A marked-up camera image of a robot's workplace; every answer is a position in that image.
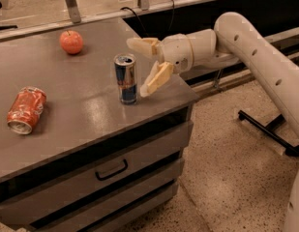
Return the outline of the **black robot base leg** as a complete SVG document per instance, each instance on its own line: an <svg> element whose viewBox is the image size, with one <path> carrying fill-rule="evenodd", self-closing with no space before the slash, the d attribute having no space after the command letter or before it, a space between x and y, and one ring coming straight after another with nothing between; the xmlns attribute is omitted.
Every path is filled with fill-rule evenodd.
<svg viewBox="0 0 299 232"><path fill-rule="evenodd" d="M288 142L286 142L284 139L282 139L280 136L278 136L275 133L275 130L281 126L285 122L285 118L282 114L277 116L274 120L272 120L269 124L266 126L263 126L261 123L259 123L256 119L254 119L252 116L244 112L243 110L240 110L238 112L238 118L240 121L247 120L250 124L255 126L257 129L265 133L267 136L271 137L273 140L275 140L277 143L279 143L281 146L284 147L284 153L289 157L299 157L299 145L292 146Z"/></svg>

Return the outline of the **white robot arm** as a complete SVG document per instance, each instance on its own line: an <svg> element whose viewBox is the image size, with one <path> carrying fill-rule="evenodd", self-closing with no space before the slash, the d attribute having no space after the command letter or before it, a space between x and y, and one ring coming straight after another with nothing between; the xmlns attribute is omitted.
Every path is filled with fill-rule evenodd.
<svg viewBox="0 0 299 232"><path fill-rule="evenodd" d="M144 98L193 67L219 69L233 60L250 70L254 83L197 104L184 179L198 189L213 232L299 232L299 145L289 147L239 108L247 101L277 109L299 137L299 67L238 13L220 15L208 30L127 45L158 58L140 88Z"/></svg>

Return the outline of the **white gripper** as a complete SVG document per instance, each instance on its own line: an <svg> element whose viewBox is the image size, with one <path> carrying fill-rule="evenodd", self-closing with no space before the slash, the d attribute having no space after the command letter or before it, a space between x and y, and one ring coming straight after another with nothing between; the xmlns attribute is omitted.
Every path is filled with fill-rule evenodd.
<svg viewBox="0 0 299 232"><path fill-rule="evenodd" d="M145 98L165 85L173 69L175 73L187 72L193 63L191 43L186 35L176 34L164 38L129 38L126 40L129 49L156 61L140 87L140 95Z"/></svg>

